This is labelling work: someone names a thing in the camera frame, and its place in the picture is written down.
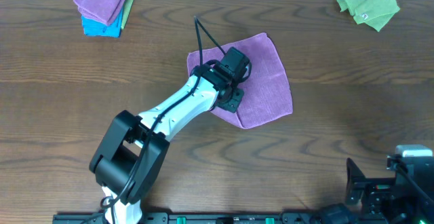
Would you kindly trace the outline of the purple microfiber cloth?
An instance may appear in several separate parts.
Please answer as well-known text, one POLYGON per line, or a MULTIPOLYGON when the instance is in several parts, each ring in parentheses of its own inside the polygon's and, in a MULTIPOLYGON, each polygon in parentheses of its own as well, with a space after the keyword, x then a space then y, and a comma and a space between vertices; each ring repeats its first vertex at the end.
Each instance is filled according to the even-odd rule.
POLYGON ((234 47, 252 63, 250 77, 238 87, 244 91, 235 113, 216 107, 212 113, 242 129, 255 128, 293 112, 290 84, 279 54, 266 33, 223 45, 234 47))

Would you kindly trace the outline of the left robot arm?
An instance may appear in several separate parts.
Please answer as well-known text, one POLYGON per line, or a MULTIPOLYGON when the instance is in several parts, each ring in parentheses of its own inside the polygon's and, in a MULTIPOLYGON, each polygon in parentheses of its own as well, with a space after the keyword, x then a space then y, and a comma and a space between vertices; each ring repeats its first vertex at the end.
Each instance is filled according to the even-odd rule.
POLYGON ((104 222, 141 220, 140 201, 153 186, 170 141, 203 112, 215 107, 236 112, 244 95, 238 85, 251 71, 250 59, 229 48, 221 60, 201 61, 186 83, 156 107, 115 116, 89 164, 104 192, 104 222))

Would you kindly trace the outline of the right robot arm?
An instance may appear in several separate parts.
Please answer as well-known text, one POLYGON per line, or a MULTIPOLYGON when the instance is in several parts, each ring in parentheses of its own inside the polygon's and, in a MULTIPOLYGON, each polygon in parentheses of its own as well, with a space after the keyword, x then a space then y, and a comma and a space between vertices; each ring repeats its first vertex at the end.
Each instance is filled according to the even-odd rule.
POLYGON ((432 223, 433 157, 387 157, 389 178, 368 178, 347 159, 343 204, 322 208, 312 223, 432 223))

